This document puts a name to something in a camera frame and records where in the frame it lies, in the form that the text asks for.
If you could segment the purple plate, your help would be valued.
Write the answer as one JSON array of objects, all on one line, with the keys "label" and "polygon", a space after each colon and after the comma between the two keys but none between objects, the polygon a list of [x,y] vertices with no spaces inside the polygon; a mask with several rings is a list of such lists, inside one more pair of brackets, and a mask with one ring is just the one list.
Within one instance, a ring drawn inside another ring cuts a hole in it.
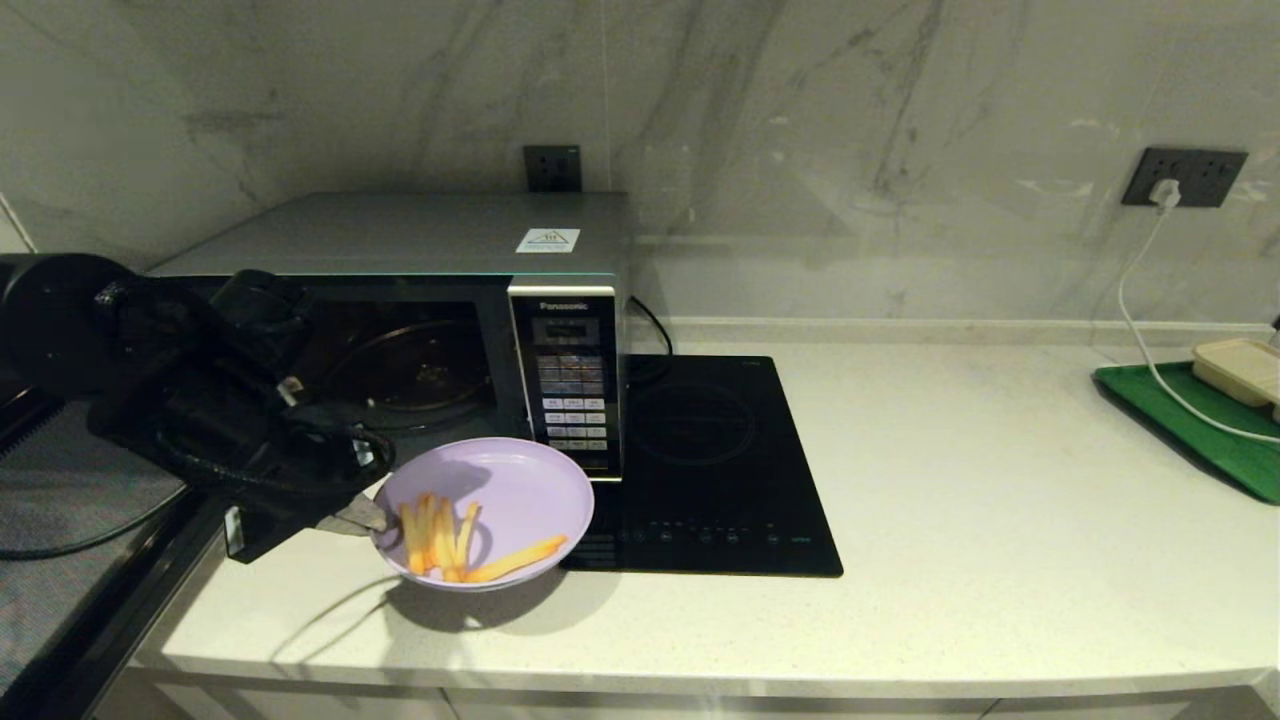
[{"label": "purple plate", "polygon": [[[420,502],[426,493],[452,500],[456,533],[467,506],[480,505],[461,582],[444,582],[439,568],[416,577],[404,565],[399,505]],[[575,461],[545,445],[512,438],[465,439],[419,455],[384,482],[375,502],[390,516],[388,529],[372,534],[387,564],[420,585],[460,593],[507,589],[548,573],[585,537],[595,509],[591,482]],[[468,570],[553,536],[568,537],[554,556],[497,582],[463,582]]]}]

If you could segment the black glass microwave door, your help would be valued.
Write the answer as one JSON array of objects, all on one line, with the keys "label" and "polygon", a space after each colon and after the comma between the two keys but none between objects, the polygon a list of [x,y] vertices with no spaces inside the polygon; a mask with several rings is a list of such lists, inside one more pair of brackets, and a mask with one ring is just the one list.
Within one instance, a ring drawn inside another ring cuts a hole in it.
[{"label": "black glass microwave door", "polygon": [[219,534],[87,415],[50,404],[0,436],[0,720],[90,720]]}]

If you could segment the glass microwave turntable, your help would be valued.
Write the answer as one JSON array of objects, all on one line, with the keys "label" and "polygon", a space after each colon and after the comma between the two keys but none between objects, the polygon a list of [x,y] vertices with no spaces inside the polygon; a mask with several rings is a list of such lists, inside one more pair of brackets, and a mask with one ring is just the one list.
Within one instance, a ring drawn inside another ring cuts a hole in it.
[{"label": "glass microwave turntable", "polygon": [[480,329],[422,322],[357,345],[321,383],[321,398],[396,413],[449,407],[492,384]]}]

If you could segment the silver Panasonic microwave oven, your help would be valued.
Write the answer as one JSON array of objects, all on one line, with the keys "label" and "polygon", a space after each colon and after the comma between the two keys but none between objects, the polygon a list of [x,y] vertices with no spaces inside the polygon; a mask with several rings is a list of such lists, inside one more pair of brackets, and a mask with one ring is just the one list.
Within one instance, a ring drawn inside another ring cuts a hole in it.
[{"label": "silver Panasonic microwave oven", "polygon": [[[477,437],[530,439],[595,480],[623,465],[625,305],[634,214],[623,193],[312,193],[154,269],[204,297],[241,270],[305,286],[315,331],[289,387],[316,420],[358,423],[401,461]],[[530,228],[577,228],[571,254],[517,254]],[[492,384],[396,413],[321,398],[357,345],[422,322],[481,332]]]}]

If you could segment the beige cabinet door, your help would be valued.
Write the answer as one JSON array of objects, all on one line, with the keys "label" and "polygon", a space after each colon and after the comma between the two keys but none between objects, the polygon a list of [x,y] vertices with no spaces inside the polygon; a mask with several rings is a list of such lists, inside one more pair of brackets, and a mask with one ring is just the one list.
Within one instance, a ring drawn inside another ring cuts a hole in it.
[{"label": "beige cabinet door", "polygon": [[439,689],[165,675],[131,667],[106,720],[460,720]]},{"label": "beige cabinet door", "polygon": [[982,720],[995,700],[443,691],[456,720]]},{"label": "beige cabinet door", "polygon": [[1001,700],[980,720],[1280,720],[1248,685],[1206,691]]}]

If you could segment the black induction cooktop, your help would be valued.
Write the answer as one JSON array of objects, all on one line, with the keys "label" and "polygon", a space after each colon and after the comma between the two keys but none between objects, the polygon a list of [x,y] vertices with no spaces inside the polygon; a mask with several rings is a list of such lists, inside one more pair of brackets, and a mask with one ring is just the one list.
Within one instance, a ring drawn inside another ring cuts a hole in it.
[{"label": "black induction cooktop", "polygon": [[623,475],[594,484],[563,569],[842,577],[771,357],[636,354],[626,369]]}]

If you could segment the green tray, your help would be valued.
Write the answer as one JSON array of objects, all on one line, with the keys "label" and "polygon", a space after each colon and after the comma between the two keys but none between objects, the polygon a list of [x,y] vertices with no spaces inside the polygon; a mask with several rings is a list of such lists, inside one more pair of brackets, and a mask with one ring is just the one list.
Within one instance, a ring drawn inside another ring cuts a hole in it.
[{"label": "green tray", "polygon": [[1265,443],[1216,429],[1187,411],[1144,365],[1102,366],[1091,379],[1100,395],[1196,468],[1260,502],[1280,507],[1280,423],[1198,379],[1192,363],[1158,363],[1160,375],[1211,419],[1274,439]]}]

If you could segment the beige lidded container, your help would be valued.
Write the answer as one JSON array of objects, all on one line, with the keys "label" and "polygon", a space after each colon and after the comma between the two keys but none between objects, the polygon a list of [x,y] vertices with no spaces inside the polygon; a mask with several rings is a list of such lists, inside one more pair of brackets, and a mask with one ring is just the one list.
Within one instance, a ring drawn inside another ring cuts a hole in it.
[{"label": "beige lidded container", "polygon": [[1253,340],[1224,340],[1192,350],[1192,372],[1248,407],[1280,406],[1280,348]]}]

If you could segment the small black wall socket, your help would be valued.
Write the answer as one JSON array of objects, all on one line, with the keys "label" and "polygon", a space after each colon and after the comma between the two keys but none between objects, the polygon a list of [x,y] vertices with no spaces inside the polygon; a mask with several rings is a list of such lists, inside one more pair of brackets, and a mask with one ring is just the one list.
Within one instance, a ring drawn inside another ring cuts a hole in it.
[{"label": "small black wall socket", "polygon": [[526,145],[522,147],[527,191],[581,193],[581,152],[577,145]]}]

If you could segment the wide black wall socket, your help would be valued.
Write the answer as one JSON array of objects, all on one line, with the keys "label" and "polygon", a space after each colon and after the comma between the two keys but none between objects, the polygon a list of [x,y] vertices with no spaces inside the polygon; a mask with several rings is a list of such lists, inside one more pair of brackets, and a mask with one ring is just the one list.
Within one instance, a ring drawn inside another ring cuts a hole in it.
[{"label": "wide black wall socket", "polygon": [[1156,181],[1176,178],[1181,183],[1179,208],[1220,208],[1242,173],[1249,154],[1242,150],[1147,147],[1132,174],[1120,204],[1153,208],[1148,200]]}]

